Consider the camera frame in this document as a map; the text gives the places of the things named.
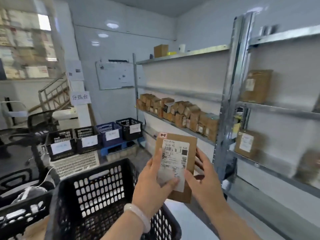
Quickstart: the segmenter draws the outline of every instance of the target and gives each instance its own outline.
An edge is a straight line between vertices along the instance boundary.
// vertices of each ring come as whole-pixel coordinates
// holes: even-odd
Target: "white bracelet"
[[[151,228],[150,221],[137,206],[133,204],[126,204],[123,208],[123,211],[125,212],[126,210],[132,211],[142,220],[144,224],[143,233],[148,233],[150,231],[150,228]]]

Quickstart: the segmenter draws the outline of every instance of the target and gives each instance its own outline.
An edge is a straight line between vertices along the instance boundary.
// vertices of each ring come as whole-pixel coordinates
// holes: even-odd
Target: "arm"
[[[228,205],[221,184],[208,157],[197,148],[197,157],[203,163],[204,177],[199,182],[187,170],[185,178],[193,196],[218,230],[221,240],[260,240],[258,235]]]
[[[150,220],[163,205],[164,201],[176,187],[178,179],[174,178],[160,187],[157,174],[161,164],[162,150],[151,158],[139,175],[135,186],[132,204],[137,206]],[[140,217],[130,210],[125,211],[111,226],[101,240],[139,240],[144,224]]]

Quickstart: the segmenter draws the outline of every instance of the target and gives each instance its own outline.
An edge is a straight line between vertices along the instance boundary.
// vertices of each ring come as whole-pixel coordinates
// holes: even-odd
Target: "forearm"
[[[143,222],[132,211],[125,211],[111,226],[101,240],[139,240],[143,233]]]
[[[225,200],[220,202],[218,209],[212,211],[209,218],[221,240],[260,240],[254,230],[230,208]]]

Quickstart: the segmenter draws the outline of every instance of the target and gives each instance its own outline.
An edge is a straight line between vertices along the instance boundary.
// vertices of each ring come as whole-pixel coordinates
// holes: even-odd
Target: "person's left hand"
[[[132,204],[137,206],[151,219],[163,205],[166,198],[179,182],[178,178],[168,181],[163,187],[157,183],[157,174],[161,164],[162,149],[151,158],[139,175],[133,192]]]

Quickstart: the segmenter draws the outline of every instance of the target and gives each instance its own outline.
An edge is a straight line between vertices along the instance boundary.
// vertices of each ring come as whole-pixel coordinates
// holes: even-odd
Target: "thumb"
[[[165,195],[165,198],[168,197],[168,195],[174,190],[174,188],[177,186],[179,182],[179,179],[177,177],[174,177],[170,179],[163,187],[162,191]]]
[[[190,173],[188,170],[184,170],[184,177],[188,183],[188,185],[190,186],[192,191],[196,191],[197,188],[199,187],[199,182],[194,178],[194,176],[192,175],[192,173]]]

